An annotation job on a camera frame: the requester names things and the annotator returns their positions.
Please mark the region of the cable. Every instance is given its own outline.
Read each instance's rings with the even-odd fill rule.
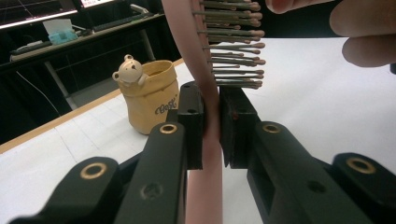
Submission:
[[[31,85],[33,88],[35,88],[38,92],[40,92],[45,98],[46,100],[49,102],[49,104],[52,106],[52,108],[55,110],[55,112],[58,114],[58,117],[61,116],[61,114],[59,113],[58,109],[55,107],[55,105],[52,103],[52,101],[47,97],[47,95],[41,91],[38,87],[36,87],[32,82],[30,82],[28,79],[26,79],[26,77],[24,77],[23,75],[21,75],[21,73],[19,71],[16,71],[17,74],[23,79],[25,80],[27,83],[29,83],[29,85]]]

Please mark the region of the white table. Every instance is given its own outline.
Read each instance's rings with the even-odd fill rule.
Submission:
[[[344,38],[263,41],[264,85],[245,90],[262,120],[285,125],[320,160],[357,152],[396,173],[396,76],[388,66],[346,63]],[[192,80],[184,63],[177,75],[179,85]],[[0,223],[38,212],[79,161],[123,162],[142,150],[147,137],[128,123],[120,92],[98,102],[0,146]],[[223,186],[224,223],[261,223],[245,170],[224,169]]]

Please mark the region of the table surface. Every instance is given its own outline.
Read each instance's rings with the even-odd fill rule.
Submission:
[[[262,120],[285,125],[316,158],[342,152],[371,157],[396,173],[396,76],[388,66],[345,62],[345,38],[266,39],[263,87],[245,90]],[[192,77],[176,66],[179,85]],[[119,91],[0,146],[0,223],[38,212],[78,162],[105,156],[123,162],[147,137],[128,122]],[[224,223],[261,223],[246,170],[224,168]]]

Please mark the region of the dark background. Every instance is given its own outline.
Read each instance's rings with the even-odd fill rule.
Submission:
[[[332,9],[340,1],[305,7],[276,15],[262,4],[262,29],[266,37],[330,37],[336,36],[330,26]],[[162,12],[161,0],[126,0],[125,2],[79,12],[70,17],[72,23],[89,28],[131,15],[129,4],[134,3],[150,12]],[[175,61],[179,54],[166,22],[159,22],[147,29],[149,40],[157,60]],[[1,70],[9,62],[9,52],[30,42],[48,40],[44,26],[31,26],[0,31],[0,144],[26,133],[46,122],[71,111],[42,63],[23,68]],[[94,83],[111,77],[131,53],[141,63],[149,59],[136,33],[115,35],[100,43],[92,43],[59,55],[50,60],[69,93],[80,91]],[[48,101],[23,80],[17,71],[43,91],[54,103]]]

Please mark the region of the bear figurine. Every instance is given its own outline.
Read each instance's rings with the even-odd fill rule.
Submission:
[[[119,71],[113,73],[113,79],[115,81],[122,81],[127,86],[130,86],[134,82],[137,82],[141,86],[148,77],[148,75],[143,73],[142,64],[134,60],[134,57],[130,54],[125,55],[124,62],[120,65]]]

